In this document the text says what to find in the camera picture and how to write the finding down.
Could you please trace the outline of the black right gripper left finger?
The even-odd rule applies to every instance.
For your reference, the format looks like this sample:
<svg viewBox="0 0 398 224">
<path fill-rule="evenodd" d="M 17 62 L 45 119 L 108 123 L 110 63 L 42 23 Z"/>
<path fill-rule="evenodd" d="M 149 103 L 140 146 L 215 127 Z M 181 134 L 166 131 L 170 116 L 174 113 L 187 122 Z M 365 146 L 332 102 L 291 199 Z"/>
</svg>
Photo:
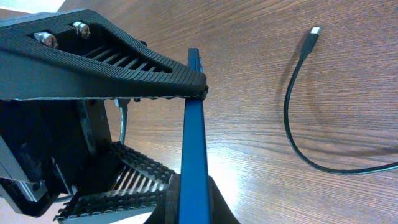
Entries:
<svg viewBox="0 0 398 224">
<path fill-rule="evenodd" d="M 145 224 L 177 224 L 180 205 L 180 174 L 174 175 L 161 200 Z"/>
</svg>

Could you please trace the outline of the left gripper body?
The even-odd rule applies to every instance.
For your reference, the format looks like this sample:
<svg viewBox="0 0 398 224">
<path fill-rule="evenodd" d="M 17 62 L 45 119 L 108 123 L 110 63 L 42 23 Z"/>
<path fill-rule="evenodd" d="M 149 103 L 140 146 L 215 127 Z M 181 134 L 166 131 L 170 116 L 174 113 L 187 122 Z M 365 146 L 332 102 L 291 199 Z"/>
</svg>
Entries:
<svg viewBox="0 0 398 224">
<path fill-rule="evenodd" d="M 123 168 L 111 143 L 103 100 L 2 100 L 1 197 L 40 217 L 60 194 L 109 191 Z"/>
</svg>

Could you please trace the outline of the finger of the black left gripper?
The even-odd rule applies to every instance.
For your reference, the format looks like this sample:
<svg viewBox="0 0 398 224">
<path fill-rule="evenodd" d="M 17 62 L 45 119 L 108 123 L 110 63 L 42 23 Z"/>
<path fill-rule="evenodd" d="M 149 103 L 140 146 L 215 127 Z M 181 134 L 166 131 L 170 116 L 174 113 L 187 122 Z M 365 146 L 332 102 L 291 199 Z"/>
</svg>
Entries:
<svg viewBox="0 0 398 224">
<path fill-rule="evenodd" d="M 114 223 L 152 212 L 175 171 L 121 142 L 110 145 L 114 169 L 96 174 L 54 220 L 58 223 Z"/>
<path fill-rule="evenodd" d="M 1 98 L 205 98 L 206 75 L 89 10 L 1 21 Z"/>
</svg>

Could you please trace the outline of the blue Galaxy smartphone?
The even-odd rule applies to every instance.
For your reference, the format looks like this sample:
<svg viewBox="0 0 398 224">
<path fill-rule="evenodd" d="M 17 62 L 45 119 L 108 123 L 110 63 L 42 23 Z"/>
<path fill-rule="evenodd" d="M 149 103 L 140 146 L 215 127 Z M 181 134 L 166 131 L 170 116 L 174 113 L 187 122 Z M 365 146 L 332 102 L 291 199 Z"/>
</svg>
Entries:
<svg viewBox="0 0 398 224">
<path fill-rule="evenodd" d="M 178 222 L 211 223 L 202 96 L 185 100 Z"/>
</svg>

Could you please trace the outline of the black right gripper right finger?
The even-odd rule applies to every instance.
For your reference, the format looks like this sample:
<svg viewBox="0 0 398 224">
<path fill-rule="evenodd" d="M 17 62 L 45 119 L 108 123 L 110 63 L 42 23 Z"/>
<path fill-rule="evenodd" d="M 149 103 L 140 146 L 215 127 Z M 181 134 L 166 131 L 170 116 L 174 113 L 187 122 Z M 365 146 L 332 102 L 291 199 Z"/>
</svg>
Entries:
<svg viewBox="0 0 398 224">
<path fill-rule="evenodd" d="M 211 176 L 208 177 L 208 183 L 212 224 L 239 224 Z"/>
</svg>

